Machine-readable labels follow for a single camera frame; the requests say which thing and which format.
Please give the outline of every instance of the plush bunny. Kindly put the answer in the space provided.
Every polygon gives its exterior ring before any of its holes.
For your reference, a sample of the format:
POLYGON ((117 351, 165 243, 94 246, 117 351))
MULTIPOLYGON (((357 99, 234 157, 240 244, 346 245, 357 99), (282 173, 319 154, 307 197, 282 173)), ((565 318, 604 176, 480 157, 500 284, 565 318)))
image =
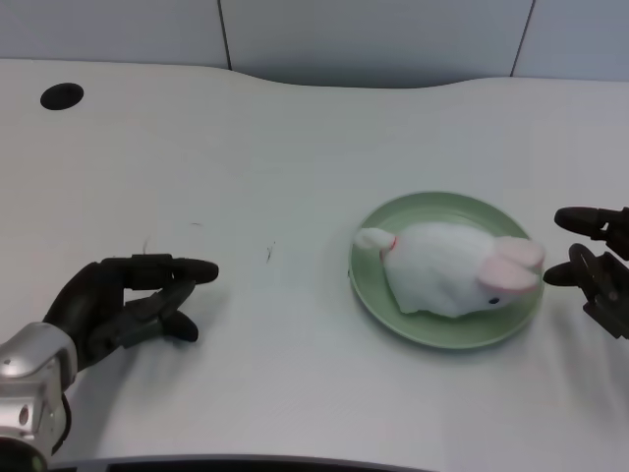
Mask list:
POLYGON ((543 247, 523 238, 494 237, 463 224, 431 222, 397 236, 361 229, 354 242, 380 249, 386 278, 402 313, 428 310, 457 318, 504 307, 536 288, 543 247))

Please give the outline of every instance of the table surface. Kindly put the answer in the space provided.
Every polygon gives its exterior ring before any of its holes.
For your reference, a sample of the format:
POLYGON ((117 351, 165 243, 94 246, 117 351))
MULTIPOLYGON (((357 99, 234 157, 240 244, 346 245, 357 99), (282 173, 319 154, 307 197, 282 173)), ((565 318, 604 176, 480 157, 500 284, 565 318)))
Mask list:
MULTIPOLYGON (((443 472, 626 470, 629 341, 549 287, 485 350, 400 338, 352 292, 381 203, 487 201, 566 259, 565 206, 628 203, 629 84, 489 79, 309 88, 209 68, 0 61, 0 341, 85 264, 171 253, 219 279, 184 306, 196 345, 117 351, 71 392, 59 460, 307 455, 443 472), (65 111, 41 93, 80 84, 65 111), (272 249, 270 259, 268 252, 272 249)), ((596 252, 598 243, 591 244, 596 252)))

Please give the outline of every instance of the bunny ear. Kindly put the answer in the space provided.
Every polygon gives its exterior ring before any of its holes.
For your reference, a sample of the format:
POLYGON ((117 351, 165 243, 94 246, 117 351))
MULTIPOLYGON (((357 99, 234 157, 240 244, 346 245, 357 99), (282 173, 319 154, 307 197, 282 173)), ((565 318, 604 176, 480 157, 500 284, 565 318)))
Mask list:
POLYGON ((491 289, 511 293, 529 292, 538 285, 534 273, 502 256, 485 259, 478 280, 491 289))
POLYGON ((500 256, 524 267, 542 266, 544 250, 541 244, 524 238, 504 236, 495 238, 495 250, 500 256))

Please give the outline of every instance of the metal robot arm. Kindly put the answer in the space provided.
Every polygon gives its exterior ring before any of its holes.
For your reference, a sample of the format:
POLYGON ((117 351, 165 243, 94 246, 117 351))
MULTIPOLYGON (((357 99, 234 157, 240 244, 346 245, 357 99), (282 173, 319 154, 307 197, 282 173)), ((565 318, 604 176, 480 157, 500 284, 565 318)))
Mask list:
MULTIPOLYGON (((555 223, 568 231, 605 241, 607 247, 629 261, 629 208, 568 207, 560 209, 555 223)), ((629 269, 612 253, 595 256, 582 244, 573 244, 569 262, 551 267, 543 275, 550 285, 579 287, 586 296, 583 310, 615 338, 629 338, 629 269)))
POLYGON ((213 263, 170 255, 105 259, 77 273, 43 323, 0 345, 0 468, 46 470, 70 432, 64 392, 77 372, 156 336, 195 342, 196 325, 178 309, 217 276, 213 263), (125 303, 124 289, 159 291, 125 303))

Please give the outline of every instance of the bunny tail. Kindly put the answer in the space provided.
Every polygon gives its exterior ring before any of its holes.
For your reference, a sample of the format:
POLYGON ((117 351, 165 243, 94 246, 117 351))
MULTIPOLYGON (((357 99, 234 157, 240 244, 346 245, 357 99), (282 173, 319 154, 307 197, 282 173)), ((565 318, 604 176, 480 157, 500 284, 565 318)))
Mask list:
POLYGON ((395 235, 379 228, 363 228, 356 233, 354 244, 362 249, 392 249, 395 235))

